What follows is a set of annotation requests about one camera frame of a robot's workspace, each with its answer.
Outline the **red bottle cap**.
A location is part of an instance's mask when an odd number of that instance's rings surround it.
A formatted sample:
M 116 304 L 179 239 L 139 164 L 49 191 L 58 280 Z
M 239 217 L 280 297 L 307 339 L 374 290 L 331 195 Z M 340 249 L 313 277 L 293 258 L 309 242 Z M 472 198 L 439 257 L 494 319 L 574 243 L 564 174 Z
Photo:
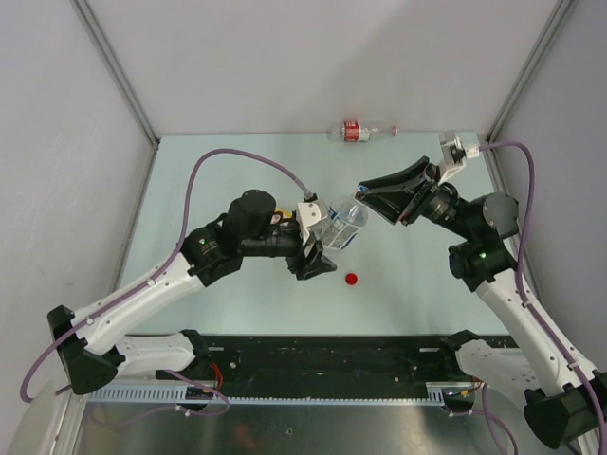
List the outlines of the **red bottle cap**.
M 359 282 L 359 276 L 354 272 L 348 272 L 344 279 L 349 286 L 357 285 Z

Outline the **blue-label clear drink bottle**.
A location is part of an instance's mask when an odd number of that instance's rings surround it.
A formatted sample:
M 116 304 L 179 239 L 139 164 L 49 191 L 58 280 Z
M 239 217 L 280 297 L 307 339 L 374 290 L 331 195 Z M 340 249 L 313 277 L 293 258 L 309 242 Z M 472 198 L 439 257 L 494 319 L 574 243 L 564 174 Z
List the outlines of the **blue-label clear drink bottle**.
M 322 233 L 325 249 L 344 250 L 366 226 L 367 208 L 353 194 L 334 199 L 328 206 L 329 225 Z

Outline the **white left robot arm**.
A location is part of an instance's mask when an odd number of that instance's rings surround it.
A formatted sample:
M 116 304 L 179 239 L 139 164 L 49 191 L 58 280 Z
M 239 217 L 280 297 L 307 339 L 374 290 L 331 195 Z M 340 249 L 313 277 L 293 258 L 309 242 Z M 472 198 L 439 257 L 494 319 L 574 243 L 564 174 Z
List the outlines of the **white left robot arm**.
M 299 281 L 335 271 L 321 242 L 328 222 L 320 199 L 304 201 L 283 216 L 269 193 L 249 190 L 144 276 L 76 311 L 56 307 L 47 320 L 71 389 L 85 395 L 119 376 L 158 371 L 203 376 L 210 367 L 209 350 L 195 330 L 135 336 L 132 329 L 238 271 L 247 257 L 284 258 Z

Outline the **clear red-label water bottle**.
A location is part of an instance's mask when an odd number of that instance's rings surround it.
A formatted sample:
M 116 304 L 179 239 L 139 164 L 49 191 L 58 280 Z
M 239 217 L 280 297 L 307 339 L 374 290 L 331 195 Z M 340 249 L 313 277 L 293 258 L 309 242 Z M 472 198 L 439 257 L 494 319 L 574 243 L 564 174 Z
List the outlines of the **clear red-label water bottle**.
M 366 143 L 379 141 L 398 134 L 398 127 L 381 122 L 343 120 L 331 126 L 326 132 L 332 141 L 346 143 Z

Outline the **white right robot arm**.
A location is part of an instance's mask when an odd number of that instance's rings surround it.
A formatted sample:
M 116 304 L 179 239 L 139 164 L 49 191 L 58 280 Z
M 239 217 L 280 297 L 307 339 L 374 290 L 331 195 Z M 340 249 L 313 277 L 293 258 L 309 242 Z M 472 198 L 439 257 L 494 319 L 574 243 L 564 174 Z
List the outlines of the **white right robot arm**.
M 502 192 L 468 201 L 442 177 L 423 156 L 399 173 L 359 182 L 355 198 L 393 225 L 426 218 L 463 238 L 449 248 L 452 276 L 502 322 L 526 362 L 462 331 L 447 338 L 438 371 L 449 380 L 466 374 L 484 381 L 523 412 L 545 446 L 557 449 L 596 430 L 605 453 L 606 375 L 546 314 L 507 250 L 505 239 L 518 231 L 517 201 Z

